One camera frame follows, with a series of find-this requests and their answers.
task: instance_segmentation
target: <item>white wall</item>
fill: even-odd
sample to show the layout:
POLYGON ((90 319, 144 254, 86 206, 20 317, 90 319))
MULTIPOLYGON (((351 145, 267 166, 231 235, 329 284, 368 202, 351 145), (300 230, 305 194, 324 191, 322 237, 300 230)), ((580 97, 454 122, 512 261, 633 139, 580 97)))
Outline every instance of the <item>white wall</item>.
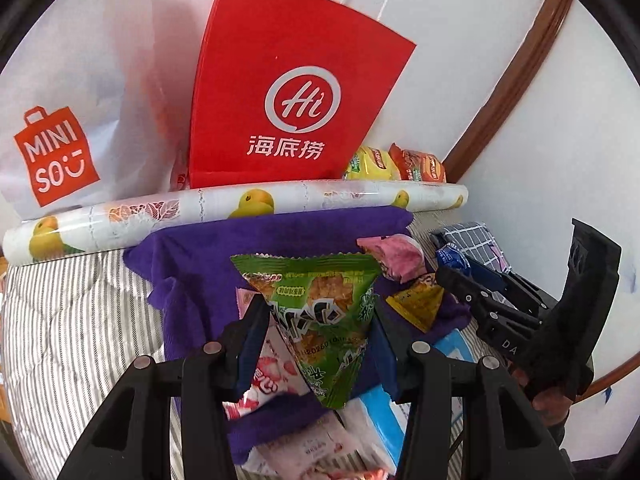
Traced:
MULTIPOLYGON (((638 83, 600 25, 574 2, 532 85, 462 179, 469 188, 462 215, 485 221, 514 269, 557 298, 572 217, 623 248, 620 284, 593 354, 596 377, 640 350, 639 132, 638 83)), ((640 374, 626 384, 640 386, 640 374)), ((598 431, 586 430, 599 420, 590 418, 594 411, 576 407, 568 446, 591 456, 619 447, 640 413, 630 398, 607 405, 628 424, 598 431)))
MULTIPOLYGON (((351 0, 350 5, 376 16, 382 1, 351 0)), ((542 1, 389 0, 382 22, 418 47, 367 142, 388 148, 395 141, 444 157, 486 101, 542 1)), ((166 91, 181 128, 188 125, 190 89, 211 3, 154 0, 166 91)))

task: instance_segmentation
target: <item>blue package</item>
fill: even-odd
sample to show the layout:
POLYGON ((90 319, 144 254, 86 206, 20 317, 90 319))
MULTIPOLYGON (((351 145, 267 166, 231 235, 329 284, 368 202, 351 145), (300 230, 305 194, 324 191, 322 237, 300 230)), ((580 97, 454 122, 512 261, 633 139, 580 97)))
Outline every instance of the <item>blue package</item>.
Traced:
MULTIPOLYGON (((462 337, 460 330, 454 330, 434 346, 447 357, 474 362, 471 350, 462 337)), ((382 444, 386 449, 386 452, 397 467, 411 405, 394 403, 391 397, 382 389, 382 386, 376 386, 362 394, 358 397, 358 400, 363 403, 367 415, 369 415, 370 422, 380 439, 379 444, 382 444)), ((459 397, 453 397, 451 399, 451 424, 455 424, 461 416, 462 400, 459 397)))
POLYGON ((465 276, 471 277, 471 264, 456 244, 449 242, 436 251, 438 265, 457 269, 465 276))

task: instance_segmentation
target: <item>hi logo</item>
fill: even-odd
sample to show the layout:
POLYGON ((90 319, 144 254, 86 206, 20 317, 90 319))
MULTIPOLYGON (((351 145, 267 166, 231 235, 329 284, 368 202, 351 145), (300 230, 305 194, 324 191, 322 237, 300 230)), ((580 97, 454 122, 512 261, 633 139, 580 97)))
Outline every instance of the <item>hi logo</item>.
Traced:
POLYGON ((84 131, 68 107, 47 115, 36 106, 24 114, 24 122, 27 127, 14 139, 40 207, 100 180, 84 131), (41 118, 31 122, 36 114, 41 118))
POLYGON ((300 66, 281 75, 264 99, 264 111, 283 132, 308 134, 322 128, 340 106, 340 84, 319 66, 300 66))

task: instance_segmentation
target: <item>purple towel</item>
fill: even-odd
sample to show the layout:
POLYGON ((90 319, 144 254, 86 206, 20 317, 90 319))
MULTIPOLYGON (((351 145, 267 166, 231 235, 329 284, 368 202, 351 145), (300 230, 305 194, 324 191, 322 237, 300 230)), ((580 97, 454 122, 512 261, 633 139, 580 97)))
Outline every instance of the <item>purple towel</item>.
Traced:
MULTIPOLYGON (((408 234, 406 227, 412 218, 403 209, 384 206, 172 227, 150 234, 138 246, 125 251, 124 263, 153 285, 148 300, 162 311, 164 355, 172 360, 186 357, 194 348, 215 339, 227 323, 238 318, 236 287, 246 288, 248 283, 230 256, 268 253, 300 257, 360 252, 357 238, 408 234)), ((380 278, 376 290, 388 296, 399 286, 380 278)), ((466 326, 468 309, 461 312, 459 307, 452 302, 441 308, 433 337, 429 333, 424 338, 434 342, 454 328, 466 326)), ((401 317, 397 319, 407 324, 401 317)), ((368 352, 354 396, 379 382, 374 363, 367 357, 368 352)), ((323 412, 313 394, 280 396, 250 415, 229 421, 228 440, 234 462, 244 463, 253 446, 300 430, 323 412)))

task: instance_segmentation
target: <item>rolled paper tube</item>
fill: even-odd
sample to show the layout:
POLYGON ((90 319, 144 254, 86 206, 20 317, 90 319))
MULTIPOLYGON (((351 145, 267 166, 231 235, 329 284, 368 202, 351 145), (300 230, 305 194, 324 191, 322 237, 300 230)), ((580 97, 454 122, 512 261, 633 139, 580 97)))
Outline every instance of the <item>rolled paper tube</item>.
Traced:
POLYGON ((164 227, 348 207, 394 205, 411 212, 451 209, 468 197, 460 184, 297 180, 207 187, 118 200, 24 222, 4 235, 9 264, 23 266, 139 244, 164 227))

